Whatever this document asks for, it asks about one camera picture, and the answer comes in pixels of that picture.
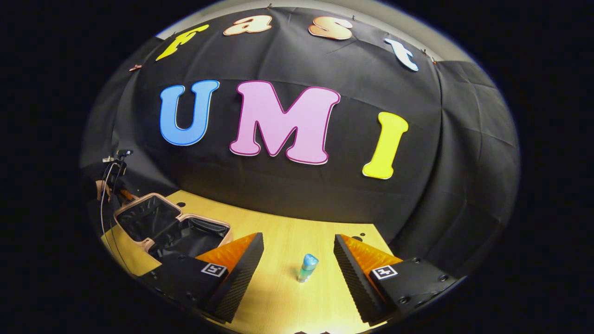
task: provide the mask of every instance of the cable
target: cable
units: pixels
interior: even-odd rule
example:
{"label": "cable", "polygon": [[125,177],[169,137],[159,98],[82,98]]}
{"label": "cable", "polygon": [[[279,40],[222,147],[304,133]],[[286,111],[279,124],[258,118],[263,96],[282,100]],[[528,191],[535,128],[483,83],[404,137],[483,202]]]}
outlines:
{"label": "cable", "polygon": [[100,209],[99,209],[99,214],[101,215],[101,231],[103,231],[103,235],[105,236],[105,241],[106,241],[106,243],[108,245],[109,251],[112,253],[112,256],[115,256],[115,255],[113,254],[113,250],[111,249],[111,246],[109,245],[108,236],[105,235],[105,225],[103,224],[103,200],[105,198],[105,188],[107,187],[107,184],[108,184],[107,183],[107,179],[109,179],[109,174],[111,174],[111,170],[113,169],[113,166],[115,164],[116,163],[114,162],[109,167],[109,172],[108,172],[107,178],[106,179],[102,179],[102,181],[104,183],[103,183],[103,186],[102,186],[103,191],[102,191],[102,194],[101,194],[101,204],[100,204]]}
{"label": "cable", "polygon": [[103,170],[103,176],[101,177],[101,179],[102,179],[102,180],[104,180],[104,179],[105,179],[105,173],[107,173],[109,166],[110,166],[110,164],[108,164],[108,165],[105,167],[105,169]]}
{"label": "cable", "polygon": [[[116,184],[118,183],[119,173],[122,171],[122,166],[121,165],[118,165],[118,166],[119,166],[118,173],[115,175],[115,180],[113,181],[112,194],[115,193],[115,187],[116,187]],[[109,229],[112,230],[112,235],[113,235],[113,224],[112,224],[112,220],[111,219],[109,220]],[[115,245],[115,249],[118,251],[118,254],[119,254],[120,258],[122,259],[122,263],[124,264],[124,266],[126,267],[126,269],[128,269],[128,271],[131,274],[132,273],[132,270],[130,270],[130,268],[128,268],[128,265],[126,264],[126,261],[124,261],[124,257],[122,256],[122,253],[120,253],[119,248],[118,248],[118,242],[116,241],[115,236],[113,237],[113,244]]]}

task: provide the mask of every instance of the letter u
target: letter u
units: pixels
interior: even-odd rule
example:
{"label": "letter u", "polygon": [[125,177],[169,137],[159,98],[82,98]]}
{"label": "letter u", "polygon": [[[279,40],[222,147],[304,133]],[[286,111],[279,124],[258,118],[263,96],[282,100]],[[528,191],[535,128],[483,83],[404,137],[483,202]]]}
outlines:
{"label": "letter u", "polygon": [[181,129],[177,125],[178,100],[184,93],[183,86],[171,86],[161,92],[161,116],[160,128],[163,138],[178,146],[188,146],[197,143],[204,137],[208,127],[208,110],[210,109],[210,98],[215,90],[219,88],[216,80],[199,81],[192,85],[192,92],[196,94],[194,102],[194,118],[192,125],[187,129]]}

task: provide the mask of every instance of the yellow letter i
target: yellow letter i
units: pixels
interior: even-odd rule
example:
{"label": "yellow letter i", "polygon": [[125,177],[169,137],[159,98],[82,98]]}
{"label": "yellow letter i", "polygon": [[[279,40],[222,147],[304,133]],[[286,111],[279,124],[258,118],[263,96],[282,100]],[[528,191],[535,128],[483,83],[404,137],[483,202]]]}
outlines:
{"label": "yellow letter i", "polygon": [[380,112],[377,119],[381,124],[380,139],[371,161],[363,166],[363,175],[370,178],[389,179],[394,173],[392,163],[402,134],[408,131],[408,123],[400,116]]}

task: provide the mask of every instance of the plastic bottle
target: plastic bottle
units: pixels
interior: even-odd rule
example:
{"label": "plastic bottle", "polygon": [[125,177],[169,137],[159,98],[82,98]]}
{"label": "plastic bottle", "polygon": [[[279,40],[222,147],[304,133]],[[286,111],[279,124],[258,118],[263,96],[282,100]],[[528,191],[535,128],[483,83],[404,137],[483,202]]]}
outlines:
{"label": "plastic bottle", "polygon": [[314,272],[315,267],[320,262],[311,254],[306,254],[303,258],[303,264],[301,265],[301,270],[299,271],[299,276],[297,277],[297,281],[300,283],[307,282],[311,273]]}

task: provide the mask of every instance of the pink letter m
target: pink letter m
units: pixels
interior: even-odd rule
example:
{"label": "pink letter m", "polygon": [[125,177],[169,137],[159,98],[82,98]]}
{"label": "pink letter m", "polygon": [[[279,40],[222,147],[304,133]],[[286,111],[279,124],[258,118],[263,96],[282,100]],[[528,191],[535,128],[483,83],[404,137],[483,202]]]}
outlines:
{"label": "pink letter m", "polygon": [[267,81],[246,81],[237,86],[243,95],[237,139],[229,145],[237,155],[254,156],[260,152],[255,142],[256,127],[260,128],[268,154],[276,156],[289,136],[295,133],[287,157],[295,162],[321,165],[328,161],[324,151],[326,130],[332,107],[340,102],[334,90],[309,87],[299,95],[286,112]]}

